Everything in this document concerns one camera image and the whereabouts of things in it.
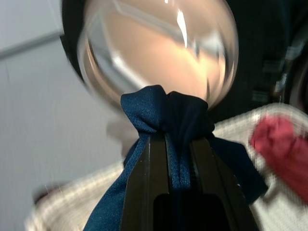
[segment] red cloth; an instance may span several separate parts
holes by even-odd
[[[284,117],[266,116],[256,126],[250,144],[308,203],[308,140],[295,137],[293,124]]]

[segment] navy blue cloth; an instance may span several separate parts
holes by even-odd
[[[208,118],[205,101],[178,92],[168,95],[161,86],[150,86],[124,94],[121,106],[139,133],[138,141],[128,152],[125,168],[93,210],[85,231],[119,230],[128,177],[151,134],[167,134],[174,191],[189,189],[189,143],[206,137],[217,155],[234,172],[243,193],[252,203],[267,187],[248,158],[243,145],[215,138],[214,124]]]

